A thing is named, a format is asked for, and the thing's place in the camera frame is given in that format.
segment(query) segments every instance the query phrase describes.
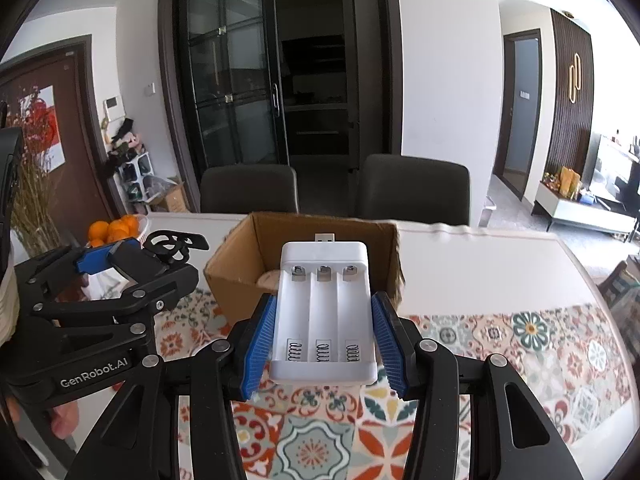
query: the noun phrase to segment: person's hand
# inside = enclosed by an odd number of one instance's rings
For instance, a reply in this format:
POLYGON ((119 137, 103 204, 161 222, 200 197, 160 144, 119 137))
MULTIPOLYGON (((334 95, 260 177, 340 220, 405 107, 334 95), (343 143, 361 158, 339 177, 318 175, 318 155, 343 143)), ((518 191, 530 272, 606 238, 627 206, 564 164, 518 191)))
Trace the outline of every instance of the person's hand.
MULTIPOLYGON (((18 403, 13 397, 9 397, 6 403, 9 408, 9 416, 15 424, 20 420, 18 403)), ((60 439, 67 438, 78 427, 78 422, 80 422, 80 411, 76 400, 56 406, 53 408, 51 416, 51 433, 60 439)))

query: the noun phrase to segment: glass sliding door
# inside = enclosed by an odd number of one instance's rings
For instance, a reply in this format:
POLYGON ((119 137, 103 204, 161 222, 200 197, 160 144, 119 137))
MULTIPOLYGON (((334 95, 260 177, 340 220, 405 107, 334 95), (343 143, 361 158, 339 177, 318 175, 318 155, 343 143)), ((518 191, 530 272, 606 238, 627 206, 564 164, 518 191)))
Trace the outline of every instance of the glass sliding door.
POLYGON ((178 56, 191 158, 288 163, 273 0, 178 0, 178 56))

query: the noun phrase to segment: door handle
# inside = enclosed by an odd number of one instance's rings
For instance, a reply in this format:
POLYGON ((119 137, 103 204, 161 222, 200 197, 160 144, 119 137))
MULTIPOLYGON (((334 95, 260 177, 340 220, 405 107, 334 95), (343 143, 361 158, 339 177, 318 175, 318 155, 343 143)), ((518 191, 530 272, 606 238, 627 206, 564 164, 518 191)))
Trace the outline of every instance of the door handle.
POLYGON ((276 117, 280 116, 280 97, 278 95, 278 85, 276 83, 271 85, 271 103, 275 110, 276 117))

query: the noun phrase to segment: trash can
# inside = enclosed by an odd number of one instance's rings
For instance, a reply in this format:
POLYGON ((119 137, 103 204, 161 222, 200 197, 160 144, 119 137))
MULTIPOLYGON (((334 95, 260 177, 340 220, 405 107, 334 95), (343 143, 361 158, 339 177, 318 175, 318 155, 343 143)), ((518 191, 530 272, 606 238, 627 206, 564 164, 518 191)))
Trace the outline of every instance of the trash can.
POLYGON ((482 214, 480 215, 480 223, 478 227, 487 227, 489 225, 491 214, 495 211, 495 209, 495 202, 491 200, 491 197, 484 197, 484 207, 482 208, 482 214))

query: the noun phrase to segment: floral tile pattern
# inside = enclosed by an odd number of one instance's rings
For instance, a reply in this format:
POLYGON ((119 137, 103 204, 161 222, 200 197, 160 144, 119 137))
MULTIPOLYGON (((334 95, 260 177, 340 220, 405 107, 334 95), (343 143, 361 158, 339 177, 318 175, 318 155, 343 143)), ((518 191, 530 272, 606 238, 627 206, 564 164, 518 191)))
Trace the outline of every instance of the floral tile pattern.
POLYGON ((345 480, 353 424, 287 415, 270 478, 345 480))
MULTIPOLYGON (((501 353, 520 373, 568 446, 594 431, 631 398, 623 350, 599 307, 584 304, 539 312, 484 316, 409 316, 422 336, 458 355, 485 360, 501 353)), ((210 292, 197 289, 156 317, 166 360, 192 355, 230 327, 210 292)), ((290 386, 269 379, 233 402, 247 478, 259 480, 400 480, 417 401, 405 402, 378 367, 361 387, 290 386)), ((178 440, 190 444, 188 397, 179 403, 178 440)), ((470 397, 460 396, 456 480, 470 463, 470 397)), ((180 477, 193 478, 184 465, 180 477)))

